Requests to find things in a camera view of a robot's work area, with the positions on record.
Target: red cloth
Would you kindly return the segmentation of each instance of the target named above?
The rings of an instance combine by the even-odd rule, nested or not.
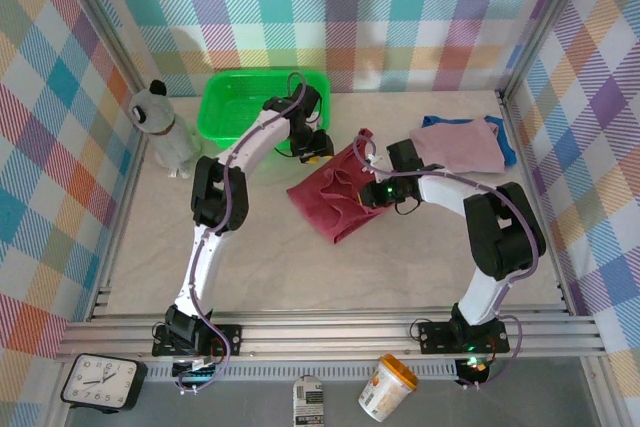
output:
[[[367,129],[359,135],[372,137]],[[364,157],[365,142],[358,151]],[[360,204],[358,193],[373,174],[362,171],[362,164],[349,144],[333,159],[295,187],[287,190],[289,198],[318,232],[337,244],[351,232],[377,217],[386,209],[370,209]]]

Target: clock face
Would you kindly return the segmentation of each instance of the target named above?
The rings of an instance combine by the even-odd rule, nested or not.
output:
[[[129,360],[80,355],[62,396],[71,402],[119,409],[127,401],[137,368]]]

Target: alarm clock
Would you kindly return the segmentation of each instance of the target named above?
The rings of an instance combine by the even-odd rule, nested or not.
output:
[[[105,413],[136,405],[147,366],[142,362],[105,355],[80,354],[60,393],[63,402]]]

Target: white plastic cup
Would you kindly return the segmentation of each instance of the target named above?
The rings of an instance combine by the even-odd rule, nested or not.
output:
[[[417,386],[418,378],[413,372],[393,355],[386,354],[380,357],[378,368],[358,402],[367,414],[382,422]]]

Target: gray floor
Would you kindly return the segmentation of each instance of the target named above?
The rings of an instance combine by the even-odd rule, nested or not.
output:
[[[292,425],[293,382],[220,383],[181,397],[169,383],[148,383],[130,412],[72,411],[69,427]],[[364,384],[325,383],[327,426],[379,425],[357,403]],[[578,359],[522,359],[480,392],[453,382],[422,382],[385,421],[387,427],[591,427],[595,410]]]

